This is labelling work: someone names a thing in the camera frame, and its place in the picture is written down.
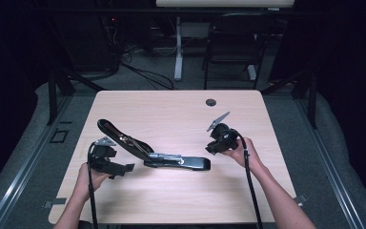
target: silver metal part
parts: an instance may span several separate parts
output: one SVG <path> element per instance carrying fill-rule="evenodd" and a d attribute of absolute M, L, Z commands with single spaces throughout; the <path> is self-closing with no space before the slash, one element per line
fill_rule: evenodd
<path fill-rule="evenodd" d="M 216 127 L 216 125 L 218 125 L 226 116 L 228 116 L 230 114 L 230 112 L 226 112 L 225 114 L 223 114 L 221 117 L 217 118 L 216 120 L 213 121 L 213 123 L 210 125 L 209 129 L 207 129 L 207 132 L 212 130 L 213 128 Z"/>
<path fill-rule="evenodd" d="M 141 151 L 142 153 L 148 153 L 146 150 L 144 150 L 139 144 L 138 142 L 135 141 L 134 138 L 127 136 L 128 140 L 136 147 L 138 148 L 139 151 Z"/>
<path fill-rule="evenodd" d="M 159 154 L 159 153 L 150 154 L 150 159 L 159 159 L 159 158 L 163 158 L 165 160 L 177 161 L 179 164 L 184 163 L 184 159 L 183 159 L 182 155 L 166 155 L 166 154 Z"/>
<path fill-rule="evenodd" d="M 107 136 L 104 136 L 94 142 L 95 145 L 102 145 L 102 146 L 115 146 L 115 142 L 112 141 Z"/>
<path fill-rule="evenodd" d="M 296 198 L 294 198 L 295 202 L 300 206 L 302 207 L 303 206 L 303 203 L 308 200 L 307 196 L 305 196 L 305 194 L 302 194 Z"/>
<path fill-rule="evenodd" d="M 66 202 L 66 198 L 55 198 L 51 201 L 45 201 L 43 204 L 43 208 L 51 208 L 53 205 L 65 204 Z"/>

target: chair leg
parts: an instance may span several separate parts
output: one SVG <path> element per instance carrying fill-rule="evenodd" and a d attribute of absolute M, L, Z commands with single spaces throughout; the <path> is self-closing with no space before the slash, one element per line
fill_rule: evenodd
<path fill-rule="evenodd" d="M 261 64 L 262 64 L 262 62 L 260 62 L 260 63 L 257 65 L 256 78 L 254 79 L 254 90 L 256 90 L 256 87 L 257 87 L 257 81 L 258 81 L 258 77 L 259 77 L 259 75 L 260 75 Z"/>
<path fill-rule="evenodd" d="M 207 59 L 207 57 L 204 56 L 204 58 L 203 58 L 203 65 L 201 66 L 201 70 L 204 70 L 204 68 L 206 66 L 206 59 Z"/>
<path fill-rule="evenodd" d="M 204 90 L 207 90 L 207 81 L 208 81 L 208 67 L 209 67 L 209 62 L 208 60 L 205 60 L 204 62 L 204 67 L 205 67 L 205 72 L 204 72 Z"/>

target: dark background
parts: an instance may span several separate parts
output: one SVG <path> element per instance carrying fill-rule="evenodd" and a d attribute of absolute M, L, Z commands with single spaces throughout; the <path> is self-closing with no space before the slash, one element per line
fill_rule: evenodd
<path fill-rule="evenodd" d="M 81 3 L 95 6 L 88 0 Z M 153 1 L 140 4 L 152 7 Z M 120 50 L 109 43 L 102 20 L 91 17 L 75 22 L 63 17 L 51 18 L 53 24 L 47 24 L 41 17 L 25 11 L 36 5 L 35 1 L 0 0 L 0 171 L 31 119 L 37 102 L 35 89 L 48 81 L 54 68 L 76 71 L 117 68 L 114 57 Z M 298 1 L 295 10 L 336 11 L 339 17 L 329 21 L 290 20 L 270 78 L 289 77 L 317 63 L 314 69 L 318 91 L 331 105 L 346 138 L 350 163 L 366 187 L 366 2 Z M 141 31 L 139 27 L 146 30 L 149 23 L 140 23 L 138 19 L 128 23 L 135 27 L 127 26 L 132 31 L 126 33 L 150 49 L 151 42 L 135 33 Z M 75 28 L 79 28 L 79 33 L 70 32 Z M 93 53 L 92 47 L 95 58 L 81 55 Z"/>

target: gray floor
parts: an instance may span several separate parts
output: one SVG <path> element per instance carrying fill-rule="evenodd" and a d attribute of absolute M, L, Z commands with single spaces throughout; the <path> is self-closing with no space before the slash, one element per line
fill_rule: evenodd
<path fill-rule="evenodd" d="M 279 41 L 274 40 L 267 52 L 259 90 L 269 86 L 267 77 L 278 44 Z M 202 45 L 202 42 L 191 40 L 185 46 L 183 79 L 173 81 L 178 90 L 202 89 Z M 129 65 L 173 79 L 175 53 L 138 51 L 126 59 L 129 57 L 132 58 Z M 165 90 L 154 87 L 147 79 L 125 67 L 111 77 L 94 82 L 109 90 Z M 36 91 L 39 102 L 32 121 L 0 175 L 0 228 L 51 228 L 48 222 L 50 208 L 42 206 L 56 196 L 95 95 L 93 90 L 79 82 L 73 81 L 72 84 L 76 89 L 74 96 L 58 94 L 60 116 L 50 127 L 46 126 L 49 120 L 47 84 Z M 274 94 L 265 95 L 264 100 L 295 191 L 309 198 L 304 203 L 304 211 L 317 228 L 366 228 L 366 190 L 348 163 L 347 148 L 336 118 L 325 99 L 319 96 L 318 128 L 312 129 L 305 119 L 306 103 L 293 100 L 289 94 L 291 88 L 288 85 Z M 50 143 L 55 130 L 68 132 L 64 143 Z M 275 228 L 270 223 L 265 227 Z"/>

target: black chair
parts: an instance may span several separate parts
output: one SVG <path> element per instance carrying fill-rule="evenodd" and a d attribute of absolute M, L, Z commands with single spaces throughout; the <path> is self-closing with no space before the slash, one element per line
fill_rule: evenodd
<path fill-rule="evenodd" d="M 209 65 L 257 66 L 253 89 L 256 89 L 266 43 L 275 29 L 275 20 L 263 13 L 225 13 L 210 24 L 203 61 L 204 89 L 207 89 Z"/>

